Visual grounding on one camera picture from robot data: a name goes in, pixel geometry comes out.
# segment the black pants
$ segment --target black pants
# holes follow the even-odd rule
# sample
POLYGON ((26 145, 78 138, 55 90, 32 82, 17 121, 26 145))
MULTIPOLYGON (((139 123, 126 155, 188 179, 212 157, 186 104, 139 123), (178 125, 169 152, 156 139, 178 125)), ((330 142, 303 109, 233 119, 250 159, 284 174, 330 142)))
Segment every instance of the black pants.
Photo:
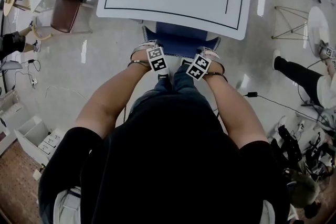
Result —
POLYGON ((315 105, 322 106, 317 97, 317 82, 322 76, 321 74, 307 69, 298 63, 287 62, 280 56, 274 61, 274 69, 280 71, 287 78, 303 87, 315 105))

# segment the floor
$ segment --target floor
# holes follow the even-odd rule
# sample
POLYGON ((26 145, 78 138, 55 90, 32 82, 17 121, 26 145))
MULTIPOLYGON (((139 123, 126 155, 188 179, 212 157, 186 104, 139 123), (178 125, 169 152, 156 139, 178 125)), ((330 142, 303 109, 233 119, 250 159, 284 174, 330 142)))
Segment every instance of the floor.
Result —
MULTIPOLYGON (((52 7, 55 0, 45 0, 44 8, 52 7)), ((87 0, 91 5, 98 0, 87 0)), ((329 28, 336 26, 336 9, 327 0, 322 4, 315 0, 266 0, 263 14, 257 12, 258 0, 251 0, 246 37, 242 41, 223 37, 217 53, 225 63, 226 77, 231 85, 241 94, 257 91, 259 95, 269 98, 293 109, 300 107, 297 86, 285 76, 272 69, 272 53, 279 49, 282 55, 290 61, 303 66, 309 66, 318 61, 307 42, 302 40, 272 40, 274 25, 276 33, 286 29, 286 23, 281 16, 276 16, 275 6, 290 7, 308 12, 311 7, 319 6, 324 12, 329 28)), ((12 9, 5 20, 4 33, 24 29, 30 22, 32 14, 12 9)), ((39 16, 39 21, 47 20, 39 16)), ((288 20, 294 25, 302 20, 288 14, 288 20)), ((141 24, 128 19, 98 18, 90 9, 83 9, 76 21, 78 28, 87 27, 87 22, 93 30, 92 34, 55 36, 42 42, 41 52, 25 55, 11 55, 9 59, 38 59, 41 63, 40 72, 30 65, 29 71, 37 79, 35 89, 31 87, 28 76, 9 71, 5 77, 10 89, 16 85, 22 102, 31 115, 38 114, 46 126, 53 130, 58 127, 66 131, 76 119, 85 102, 92 93, 106 80, 123 70, 128 62, 133 48, 143 42, 141 24), (86 46, 85 59, 82 49, 86 46)), ((154 28, 154 22, 144 22, 149 28, 154 28)), ((34 41, 30 34, 28 41, 34 41)), ((330 44, 336 43, 336 32, 330 33, 330 44)), ((179 59, 169 57, 171 70, 177 69, 179 59)), ((318 63, 311 69, 326 74, 325 65, 318 63)), ((27 72, 24 66, 22 73, 27 72)), ((127 114, 132 103, 156 83, 156 76, 148 73, 137 85, 128 105, 127 114)), ((206 96, 212 108, 216 108, 214 97, 204 81, 195 83, 200 92, 206 96)), ((300 89, 302 97, 307 95, 300 89)), ((286 115, 287 127, 296 130, 300 118, 294 111, 271 103, 262 98, 248 99, 256 111, 268 135, 278 120, 286 115)), ((122 123, 123 115, 119 116, 117 125, 122 123)), ((312 122, 305 123, 305 132, 299 141, 300 147, 306 147, 308 141, 316 135, 312 122)))

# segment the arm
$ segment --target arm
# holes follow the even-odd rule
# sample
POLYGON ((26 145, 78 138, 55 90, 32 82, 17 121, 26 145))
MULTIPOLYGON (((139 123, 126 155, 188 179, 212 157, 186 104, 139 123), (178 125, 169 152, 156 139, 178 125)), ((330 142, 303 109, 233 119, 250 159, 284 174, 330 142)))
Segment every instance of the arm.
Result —
MULTIPOLYGON (((221 72, 212 62, 210 72, 221 72)), ((221 76, 204 76, 210 86, 229 137, 239 148, 253 141, 266 141, 265 131, 250 104, 221 76)))
POLYGON ((332 63, 332 60, 330 58, 328 58, 325 62, 326 62, 325 64, 327 65, 328 74, 331 77, 331 79, 333 79, 333 77, 336 73, 334 64, 332 63))
MULTIPOLYGON (((137 51, 132 56, 132 60, 147 59, 145 50, 137 51)), ((83 107, 76 120, 76 127, 85 127, 104 138, 116 126, 115 122, 130 100, 135 86, 149 70, 148 67, 133 63, 105 82, 83 107)))

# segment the jeans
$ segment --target jeans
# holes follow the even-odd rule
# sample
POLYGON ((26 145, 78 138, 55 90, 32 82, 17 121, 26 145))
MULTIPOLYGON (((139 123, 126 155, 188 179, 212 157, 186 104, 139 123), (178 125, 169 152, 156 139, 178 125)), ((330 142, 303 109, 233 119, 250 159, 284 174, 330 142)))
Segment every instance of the jeans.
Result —
POLYGON ((206 98, 196 89, 194 79, 186 74, 188 67, 189 65, 186 64, 180 66, 174 75, 173 85, 170 83, 169 78, 159 79, 153 90, 146 92, 134 102, 130 113, 132 113, 142 102, 162 93, 185 94, 195 102, 203 103, 211 109, 206 98))
POLYGON ((274 61, 274 69, 303 87, 315 105, 322 106, 317 96, 317 82, 322 76, 321 74, 305 68, 298 63, 287 62, 280 56, 274 61))

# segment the blue chair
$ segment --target blue chair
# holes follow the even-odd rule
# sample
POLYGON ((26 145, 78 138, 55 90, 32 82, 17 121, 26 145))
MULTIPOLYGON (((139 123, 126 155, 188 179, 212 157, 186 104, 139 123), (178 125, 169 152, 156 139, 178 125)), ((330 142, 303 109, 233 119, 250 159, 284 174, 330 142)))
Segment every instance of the blue chair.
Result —
POLYGON ((145 26, 142 30, 145 41, 156 39, 163 46, 165 55, 192 59, 197 54, 198 47, 216 50, 221 41, 220 37, 207 41, 208 33, 204 30, 161 22, 156 23, 155 32, 145 26))

